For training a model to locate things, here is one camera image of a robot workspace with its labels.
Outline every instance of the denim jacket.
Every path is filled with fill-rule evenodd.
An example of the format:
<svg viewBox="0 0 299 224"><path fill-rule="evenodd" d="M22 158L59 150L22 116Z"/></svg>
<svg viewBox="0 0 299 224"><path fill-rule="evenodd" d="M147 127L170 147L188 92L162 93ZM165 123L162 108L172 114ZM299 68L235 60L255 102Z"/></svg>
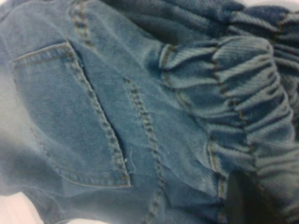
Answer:
<svg viewBox="0 0 299 224"><path fill-rule="evenodd" d="M229 174L299 222L299 14L231 0L9 0L0 194L45 224L225 224Z"/></svg>

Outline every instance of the gathered denim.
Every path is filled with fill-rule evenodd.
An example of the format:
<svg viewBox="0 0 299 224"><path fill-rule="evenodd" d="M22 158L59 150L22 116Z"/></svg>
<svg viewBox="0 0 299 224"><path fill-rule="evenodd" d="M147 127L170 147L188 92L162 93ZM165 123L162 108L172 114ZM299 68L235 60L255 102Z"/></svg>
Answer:
<svg viewBox="0 0 299 224"><path fill-rule="evenodd" d="M299 222L299 14L231 0L10 0L1 75L20 142L0 194L45 224L225 224L251 173Z"/></svg>

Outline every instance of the denim fabric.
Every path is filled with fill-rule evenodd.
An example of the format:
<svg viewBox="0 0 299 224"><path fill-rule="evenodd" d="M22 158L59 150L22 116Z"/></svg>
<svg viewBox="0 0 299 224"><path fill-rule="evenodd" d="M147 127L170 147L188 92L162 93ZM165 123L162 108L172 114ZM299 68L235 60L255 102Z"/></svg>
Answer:
<svg viewBox="0 0 299 224"><path fill-rule="evenodd" d="M0 193L46 224L226 223L233 170L299 222L299 14L230 0L11 0L22 122Z"/></svg>

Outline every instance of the orange stitching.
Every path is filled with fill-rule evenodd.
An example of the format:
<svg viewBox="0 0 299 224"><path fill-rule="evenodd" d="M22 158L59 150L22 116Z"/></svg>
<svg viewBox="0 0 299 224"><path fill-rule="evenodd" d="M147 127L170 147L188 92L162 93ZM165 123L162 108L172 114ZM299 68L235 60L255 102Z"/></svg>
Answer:
<svg viewBox="0 0 299 224"><path fill-rule="evenodd" d="M220 77L217 75L217 72L218 72L218 64L217 64L216 60L215 60L215 59L212 59L212 63L213 63L213 65L214 65L214 78L217 80L217 82L218 82L218 84L219 84L219 86L220 86L220 88L221 88L221 92L222 92L222 94L223 94L225 97L227 97L227 98L233 103L234 107L236 107L236 106L238 105L238 103L234 100L233 97L230 97L230 96L227 95L227 91L228 91L228 89L227 89L227 87L224 85L224 82L221 82L221 81L220 81ZM243 114L243 112L242 112L241 110L238 110L238 111L236 111L236 112L238 112L240 120L241 120L245 125L247 125L247 121L244 119L244 114Z"/></svg>
<svg viewBox="0 0 299 224"><path fill-rule="evenodd" d="M38 134L36 133L35 129L28 123L27 119L25 119L25 124L30 129L30 131L32 132L32 134L35 137L35 139L37 140L38 144L40 144L43 147L44 151L46 152L47 156L49 157L49 159L50 159L52 165L54 166L54 168L58 169L59 172L60 172L60 169L62 169L62 171L65 170L65 171L67 171L68 173L71 173L71 174L84 175L84 176L92 177L94 179L119 180L119 178L108 178L108 177L101 177L101 176L93 176L93 175L90 175L90 174L81 174L81 173L69 170L68 168L64 168L64 167L61 167L61 166L57 165L56 162L55 162L55 160L49 154L49 152L48 152L48 150L47 150L44 142L41 141L41 139L38 137Z"/></svg>
<svg viewBox="0 0 299 224"><path fill-rule="evenodd" d="M71 55L69 55L69 56L72 56L73 58L76 58L75 52L73 52L73 51L71 51ZM76 67L76 70L77 70L76 72L82 73L82 76L84 77L84 79L86 79L86 75L84 74L84 72L83 72L82 69L80 68L80 65L78 64L78 62L77 62L77 63L72 63L72 61L70 61L70 63L71 63L71 64L74 64L74 66ZM89 86L91 86L91 88L92 88L92 85L90 84L90 82L89 82L87 79L86 79L86 82L87 82L87 84L88 84ZM103 110L103 109L101 108L100 101L99 101L98 97L96 96L96 93L95 93L95 92L94 92L94 94L95 94L95 96L92 96L92 98L95 98L96 102L98 102L98 104L99 104L99 106L100 106L100 109ZM108 122L107 122L107 126L111 129L112 133L114 133L114 131L113 131L111 125L110 125ZM115 142L118 142L117 138L116 138L114 135L112 135L112 136L109 135L109 137L111 137ZM113 148L113 158L114 158L114 162L115 162L115 164L116 164L116 166L117 166L117 169L118 169L119 173L121 173L121 179L122 179L122 181L124 181L124 180L127 180L127 179L129 179L129 178L123 173L123 170L126 170L126 168L123 167L123 164L118 164L118 162L117 162L117 157L116 157L116 154L117 154L117 153L118 153L118 149L116 148L116 153L115 153L115 148Z"/></svg>
<svg viewBox="0 0 299 224"><path fill-rule="evenodd" d="M164 75L164 80L165 82L171 87L172 84L171 84L171 81L169 79L169 76L168 76L168 73L166 72L165 75Z"/></svg>
<svg viewBox="0 0 299 224"><path fill-rule="evenodd" d="M176 48L175 48L173 45L171 45L171 46L167 49L167 51L166 51L166 53L165 53L165 56L164 56L164 59L163 59L163 64L162 64L162 67L163 67L164 69L165 69L165 66L166 66L166 64L167 64L168 56L169 56L170 53L172 53L175 49L176 49Z"/></svg>
<svg viewBox="0 0 299 224"><path fill-rule="evenodd" d="M214 156L214 150L213 150L213 147L212 147L212 141L210 141L209 143L209 151L210 151L210 154L211 154L211 163L212 163L212 166L215 170L215 172L219 172L218 171L218 168L216 166L216 159L215 159L215 156Z"/></svg>
<svg viewBox="0 0 299 224"><path fill-rule="evenodd" d="M82 23L83 23L83 30L84 30L84 35L85 35L85 38L89 41L87 41L87 40L85 40L84 41L84 43L86 44L86 45L88 45L88 46L90 46L90 47L92 47L93 46L93 43L92 43L92 41L91 41L91 39L90 39L90 36L88 35L89 33L87 32L87 24L86 24L86 20L85 20L85 12L84 12L84 10L85 10L85 6L86 6L86 4L87 4L87 2L89 1L89 0L83 0L84 2L83 2L83 4L82 4L82 7L81 7L81 19L82 19Z"/></svg>
<svg viewBox="0 0 299 224"><path fill-rule="evenodd" d="M283 17L283 19L278 23L278 32L276 32L274 34L274 38L273 38L273 45L275 45L278 41L278 38L280 35L282 35L282 30L284 28L284 21L286 20L288 14L285 14L285 16Z"/></svg>
<svg viewBox="0 0 299 224"><path fill-rule="evenodd" d="M233 12L231 13L231 15L232 15L232 17L236 17L238 13L239 13L238 11L233 11ZM229 36L229 31L230 31L229 28L230 28L231 26L233 26L234 24L235 24L235 23L231 22L230 25L228 25L228 28L227 28L226 33L225 33L226 36Z"/></svg>
<svg viewBox="0 0 299 224"><path fill-rule="evenodd" d="M70 53L69 53L69 52L68 52L68 53L66 53L66 56L67 56L67 59L71 60L71 55L70 55Z"/></svg>
<svg viewBox="0 0 299 224"><path fill-rule="evenodd" d="M79 22L78 22L78 20L77 20L77 12L76 12L76 6L78 5L78 3L80 2L80 0L78 0L76 3L75 3L75 6L74 6L74 16L73 16L73 19L72 19L72 21L73 21L73 23L75 24L75 26L76 26L76 31L77 31L77 33L79 34L79 38L82 38L81 36L81 33L80 33L80 31L79 31Z"/></svg>
<svg viewBox="0 0 299 224"><path fill-rule="evenodd" d="M150 118L144 117L144 116L148 116L148 112L145 110L145 105L141 101L141 98L139 97L139 90L137 89L136 85L131 87L129 84L130 84L130 81L126 80L126 85L127 85L128 91L129 91L129 95L132 98L132 101L137 109L139 117L143 123L143 127L145 129L149 144L151 145L150 146L151 153L152 153L152 156L154 159L156 174L159 179L158 190L155 193L153 203L151 203L149 213L144 218L145 219L144 222L148 223L149 222L148 219L153 219L157 213L157 209L159 208L159 204L160 204L160 197L161 197L161 194L164 192L166 180L163 177L163 167L161 164L161 157L159 155L157 141L154 139L154 135L155 135L154 127L151 124Z"/></svg>
<svg viewBox="0 0 299 224"><path fill-rule="evenodd" d="M177 91L177 97L182 102L182 104L187 108L187 110L191 112L190 105L182 98L181 92Z"/></svg>

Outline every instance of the white surface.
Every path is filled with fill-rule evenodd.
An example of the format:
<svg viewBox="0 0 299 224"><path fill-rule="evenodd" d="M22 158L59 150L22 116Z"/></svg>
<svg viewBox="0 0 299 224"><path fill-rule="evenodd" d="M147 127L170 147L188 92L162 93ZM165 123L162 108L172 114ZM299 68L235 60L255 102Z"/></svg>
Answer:
<svg viewBox="0 0 299 224"><path fill-rule="evenodd" d="M299 11L299 0L237 0L247 6L253 5L279 5L285 6L292 11ZM6 126L6 130L10 134L16 133L17 124L8 124L8 117L12 117L15 112L15 103L13 96L9 95L9 85L5 80L0 79L0 104L1 108L4 108L1 112L2 119L0 124L3 127ZM43 222L39 218L36 209L30 200L28 200L22 193L18 193L13 196L3 197L0 196L0 224L42 224ZM69 224L103 224L98 221L89 221L84 219L77 219L69 222Z"/></svg>

